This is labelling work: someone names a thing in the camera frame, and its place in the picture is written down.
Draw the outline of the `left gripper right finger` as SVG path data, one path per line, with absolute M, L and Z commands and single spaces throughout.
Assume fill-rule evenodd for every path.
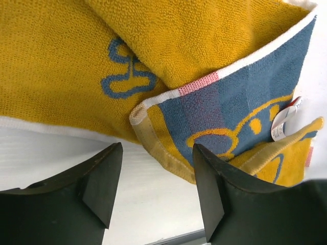
M 286 188 L 193 146 L 195 178 L 210 244 L 326 244 L 326 180 Z

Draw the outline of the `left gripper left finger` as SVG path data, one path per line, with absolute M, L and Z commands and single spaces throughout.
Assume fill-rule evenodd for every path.
M 109 228 L 123 147 L 27 188 L 1 192 L 1 244 L 101 244 Z

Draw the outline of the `yellow patterned towel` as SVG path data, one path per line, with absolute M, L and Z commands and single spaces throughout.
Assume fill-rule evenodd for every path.
M 295 104 L 311 1 L 1 1 L 1 125 L 137 144 L 195 182 L 192 149 L 264 181 L 303 180 L 317 118 Z

